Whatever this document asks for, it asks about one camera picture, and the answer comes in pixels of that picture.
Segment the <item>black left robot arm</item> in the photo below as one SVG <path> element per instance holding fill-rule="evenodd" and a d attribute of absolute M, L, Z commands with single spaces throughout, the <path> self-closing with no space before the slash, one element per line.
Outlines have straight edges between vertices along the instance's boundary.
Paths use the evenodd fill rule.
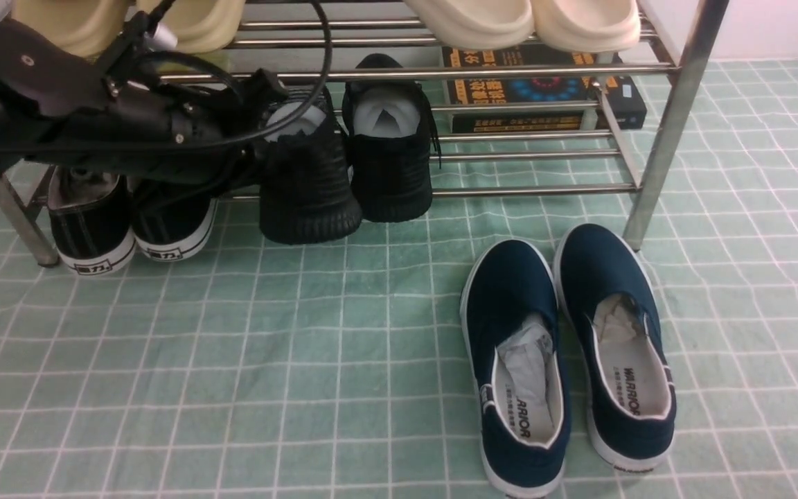
<path fill-rule="evenodd" d="M 145 47 L 130 22 L 96 61 L 0 20 L 0 174 L 21 160 L 171 184 L 231 184 L 252 170 L 265 113 L 288 91 L 259 69 Z"/>

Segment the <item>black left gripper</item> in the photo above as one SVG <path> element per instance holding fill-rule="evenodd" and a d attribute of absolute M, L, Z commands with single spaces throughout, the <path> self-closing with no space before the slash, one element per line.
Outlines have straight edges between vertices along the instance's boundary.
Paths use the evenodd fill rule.
<path fill-rule="evenodd" d="M 237 89 L 126 87 L 103 111 L 73 114 L 42 137 L 44 144 L 83 143 L 91 149 L 31 154 L 29 161 L 174 184 L 232 184 L 254 165 L 253 141 L 206 150 L 186 146 L 256 132 L 269 108 L 288 96 L 285 85 L 264 69 L 238 79 Z"/>

